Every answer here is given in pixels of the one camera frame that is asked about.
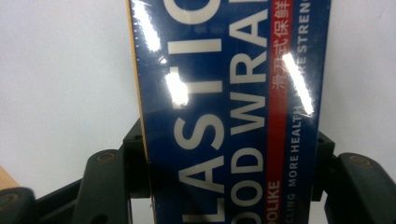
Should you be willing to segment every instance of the blue box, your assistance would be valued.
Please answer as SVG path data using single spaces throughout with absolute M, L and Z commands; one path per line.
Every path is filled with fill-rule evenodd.
M 307 223 L 330 1 L 131 0 L 157 223 Z

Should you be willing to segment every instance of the white surface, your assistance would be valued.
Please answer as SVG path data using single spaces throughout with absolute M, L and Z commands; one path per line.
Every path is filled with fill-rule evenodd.
M 138 118 L 124 1 L 0 4 L 0 164 L 43 196 Z M 396 179 L 396 2 L 334 0 L 320 129 Z M 150 223 L 149 201 L 137 223 Z M 313 204 L 311 223 L 326 223 Z

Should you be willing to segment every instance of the glossy plastic wrapping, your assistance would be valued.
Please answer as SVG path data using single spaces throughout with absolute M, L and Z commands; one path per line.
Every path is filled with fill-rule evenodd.
M 330 1 L 128 6 L 157 223 L 307 223 Z

